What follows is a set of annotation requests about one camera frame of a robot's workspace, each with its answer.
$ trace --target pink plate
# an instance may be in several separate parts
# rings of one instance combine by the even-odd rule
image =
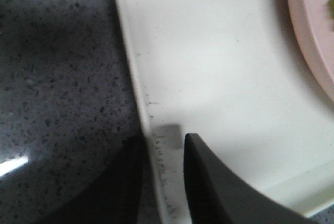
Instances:
[[[334,100],[334,18],[329,0],[288,0],[298,43],[314,76]]]

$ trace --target granite countertop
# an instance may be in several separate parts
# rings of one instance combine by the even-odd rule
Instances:
[[[0,177],[0,223],[33,223],[85,189],[140,125],[114,0],[0,4],[0,163],[26,162]],[[159,223],[150,180],[146,165],[138,223]],[[331,223],[333,209],[316,219]]]

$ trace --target gray speckled countertop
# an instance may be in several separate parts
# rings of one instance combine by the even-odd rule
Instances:
[[[114,0],[0,0],[0,223],[72,199],[140,131]],[[159,223],[148,166],[138,223]],[[333,223],[333,208],[315,216]]]

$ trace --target white plastic tray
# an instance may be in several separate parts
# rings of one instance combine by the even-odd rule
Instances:
[[[287,0],[116,0],[163,223],[191,223],[183,139],[310,216],[334,199],[334,107]]]

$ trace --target black specks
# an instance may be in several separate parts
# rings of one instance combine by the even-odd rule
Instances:
[[[44,122],[45,122],[45,124],[46,124],[47,127],[50,126],[50,123],[51,123],[50,120],[45,120]]]
[[[76,66],[74,64],[70,64],[69,67],[72,68],[74,71],[78,70],[78,66]]]
[[[57,188],[57,195],[61,195],[61,194],[62,194],[62,189],[63,189],[62,186],[59,186],[59,187]]]

